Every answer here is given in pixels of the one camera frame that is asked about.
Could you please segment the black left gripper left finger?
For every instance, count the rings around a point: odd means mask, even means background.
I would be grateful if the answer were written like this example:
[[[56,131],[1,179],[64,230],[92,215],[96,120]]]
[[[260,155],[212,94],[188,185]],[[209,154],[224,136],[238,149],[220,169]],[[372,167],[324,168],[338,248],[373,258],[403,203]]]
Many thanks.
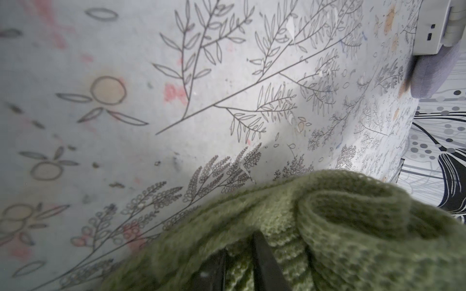
[[[192,291],[224,291],[226,281],[225,249],[211,255],[202,265],[199,271],[192,277]]]

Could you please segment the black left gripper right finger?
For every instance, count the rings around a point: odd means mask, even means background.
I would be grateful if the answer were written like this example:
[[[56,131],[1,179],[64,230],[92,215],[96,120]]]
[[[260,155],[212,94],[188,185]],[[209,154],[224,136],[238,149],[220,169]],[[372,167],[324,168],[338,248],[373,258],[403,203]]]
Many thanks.
[[[255,291],[290,291],[282,269],[276,261],[264,234],[252,234],[252,257]]]

